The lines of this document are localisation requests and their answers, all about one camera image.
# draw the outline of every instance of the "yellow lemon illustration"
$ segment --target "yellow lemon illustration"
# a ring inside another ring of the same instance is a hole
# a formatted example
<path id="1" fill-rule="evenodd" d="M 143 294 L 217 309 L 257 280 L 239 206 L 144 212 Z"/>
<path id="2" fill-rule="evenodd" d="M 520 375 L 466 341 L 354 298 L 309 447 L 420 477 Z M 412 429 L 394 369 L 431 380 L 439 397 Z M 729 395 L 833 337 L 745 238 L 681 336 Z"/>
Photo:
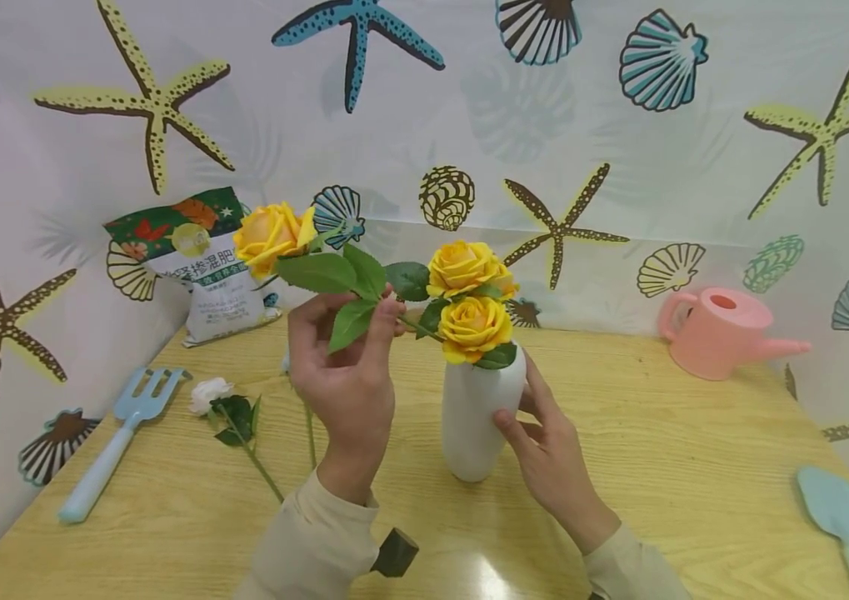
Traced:
<path id="1" fill-rule="evenodd" d="M 178 225 L 171 234 L 171 245 L 174 250 L 184 254 L 187 258 L 197 258 L 211 246 L 211 236 L 207 229 L 197 225 L 195 222 L 185 222 Z"/>

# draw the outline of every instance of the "green leaf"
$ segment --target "green leaf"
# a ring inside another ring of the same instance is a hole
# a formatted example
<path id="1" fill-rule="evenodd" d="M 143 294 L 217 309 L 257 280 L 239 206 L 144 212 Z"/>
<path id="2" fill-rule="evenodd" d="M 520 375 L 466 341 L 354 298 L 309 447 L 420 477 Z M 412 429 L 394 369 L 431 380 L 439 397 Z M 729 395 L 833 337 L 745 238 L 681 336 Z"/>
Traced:
<path id="1" fill-rule="evenodd" d="M 362 298 L 377 301 L 384 294 L 387 274 L 379 261 L 356 246 L 344 244 L 344 259 L 354 267 L 358 278 L 355 288 Z"/>
<path id="2" fill-rule="evenodd" d="M 482 283 L 471 290 L 471 296 L 487 296 L 488 298 L 499 298 L 504 296 L 504 292 L 500 288 L 491 285 L 490 283 Z"/>
<path id="3" fill-rule="evenodd" d="M 230 446 L 230 447 L 240 447 L 241 446 L 241 438 L 236 433 L 234 433 L 233 430 L 224 429 L 223 431 L 218 431 L 217 435 L 214 436 L 214 437 L 218 438 L 218 440 L 221 440 L 223 442 L 224 446 Z"/>
<path id="4" fill-rule="evenodd" d="M 481 360 L 475 362 L 475 367 L 497 371 L 499 368 L 510 367 L 517 357 L 517 346 L 513 342 L 498 343 L 490 352 L 485 352 Z"/>
<path id="5" fill-rule="evenodd" d="M 228 423 L 226 429 L 214 436 L 218 438 L 218 440 L 227 443 L 228 446 L 234 446 L 234 444 L 224 441 L 224 438 L 230 438 L 230 436 L 224 435 L 222 437 L 222 434 L 227 434 L 227 432 L 230 432 L 232 435 L 240 433 L 245 442 L 249 442 L 250 438 L 254 437 L 254 431 L 252 428 L 253 409 L 250 407 L 250 403 L 247 401 L 246 397 L 229 396 L 212 400 L 211 410 L 217 411 L 217 414 L 222 417 L 227 415 L 230 418 L 230 421 L 234 423 L 233 427 L 230 423 Z M 237 446 L 241 446 L 241 441 L 238 440 L 237 435 L 234 435 L 234 440 L 237 440 Z"/>
<path id="6" fill-rule="evenodd" d="M 281 258 L 277 261 L 277 274 L 290 285 L 318 294 L 342 294 L 357 285 L 351 263 L 331 253 Z"/>
<path id="7" fill-rule="evenodd" d="M 328 239 L 334 238 L 334 236 L 341 233 L 343 229 L 344 223 L 342 222 L 341 225 L 329 230 L 329 232 L 319 233 L 317 237 L 311 240 L 310 244 L 307 245 L 307 252 L 314 253 L 321 250 L 322 246 L 324 246 L 324 243 Z"/>
<path id="8" fill-rule="evenodd" d="M 356 299 L 348 302 L 337 311 L 334 318 L 334 329 L 331 329 L 331 341 L 327 345 L 327 353 L 334 354 L 337 350 L 347 348 L 354 340 L 370 327 L 370 318 L 374 314 L 377 302 L 366 299 Z"/>
<path id="9" fill-rule="evenodd" d="M 423 303 L 430 296 L 427 283 L 431 274 L 427 267 L 419 262 L 395 262 L 384 268 L 387 281 L 394 286 L 394 292 L 412 303 Z"/>
<path id="10" fill-rule="evenodd" d="M 420 328 L 424 328 L 430 333 L 437 333 L 437 325 L 441 322 L 441 310 L 444 309 L 444 306 L 450 304 L 451 301 L 449 299 L 445 299 L 443 297 L 439 297 L 435 299 L 435 301 L 431 301 L 430 304 L 427 305 L 427 308 L 424 309 L 422 313 L 422 317 L 417 321 L 417 325 Z M 426 338 L 427 334 L 418 329 L 417 330 L 417 340 Z"/>
<path id="11" fill-rule="evenodd" d="M 257 437 L 257 415 L 261 411 L 261 394 L 254 400 L 254 406 L 250 409 L 250 434 Z"/>

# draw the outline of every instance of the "person's right hand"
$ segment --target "person's right hand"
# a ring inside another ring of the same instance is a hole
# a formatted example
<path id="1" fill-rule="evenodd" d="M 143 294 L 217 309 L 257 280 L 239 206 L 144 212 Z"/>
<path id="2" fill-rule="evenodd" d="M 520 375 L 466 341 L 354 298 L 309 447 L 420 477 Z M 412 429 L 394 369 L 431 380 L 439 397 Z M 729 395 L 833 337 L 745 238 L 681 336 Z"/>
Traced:
<path id="1" fill-rule="evenodd" d="M 531 356 L 525 356 L 527 385 L 520 410 L 540 424 L 517 421 L 506 410 L 495 412 L 494 424 L 514 449 L 527 490 L 589 554 L 614 535 L 621 520 L 594 490 L 574 423 L 557 406 Z"/>

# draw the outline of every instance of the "yellow rose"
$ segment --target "yellow rose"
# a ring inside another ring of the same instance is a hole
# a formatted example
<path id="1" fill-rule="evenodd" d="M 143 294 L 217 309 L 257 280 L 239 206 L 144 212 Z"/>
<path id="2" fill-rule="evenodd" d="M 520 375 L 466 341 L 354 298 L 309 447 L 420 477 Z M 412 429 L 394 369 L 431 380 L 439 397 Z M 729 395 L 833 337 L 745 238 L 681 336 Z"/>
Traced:
<path id="1" fill-rule="evenodd" d="M 510 342 L 512 330 L 504 304 L 486 296 L 468 296 L 448 304 L 437 325 L 437 334 L 444 338 L 444 358 L 451 365 L 473 365 L 499 343 Z"/>
<path id="2" fill-rule="evenodd" d="M 427 293 L 449 298 L 470 292 L 498 274 L 499 261 L 484 242 L 457 240 L 437 249 L 428 264 Z"/>
<path id="3" fill-rule="evenodd" d="M 317 237 L 314 228 L 314 207 L 298 219 L 287 202 L 258 207 L 241 220 L 234 233 L 237 258 L 247 264 L 255 278 L 265 278 L 274 270 L 279 257 L 304 254 L 308 244 Z"/>
<path id="4" fill-rule="evenodd" d="M 514 283 L 514 276 L 502 262 L 497 264 L 497 274 L 488 283 L 500 290 L 501 297 L 498 298 L 500 301 L 514 298 L 514 295 L 521 291 L 521 286 Z"/>

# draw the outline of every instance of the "watering can spout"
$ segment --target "watering can spout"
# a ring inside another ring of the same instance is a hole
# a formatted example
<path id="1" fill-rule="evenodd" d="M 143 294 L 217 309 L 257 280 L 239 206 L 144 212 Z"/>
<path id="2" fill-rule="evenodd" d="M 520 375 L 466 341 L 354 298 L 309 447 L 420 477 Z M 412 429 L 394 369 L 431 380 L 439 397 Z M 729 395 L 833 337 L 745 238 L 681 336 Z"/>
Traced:
<path id="1" fill-rule="evenodd" d="M 808 342 L 797 340 L 761 340 L 745 357 L 745 362 L 756 363 L 776 358 L 784 358 L 792 354 L 803 354 L 811 351 Z"/>

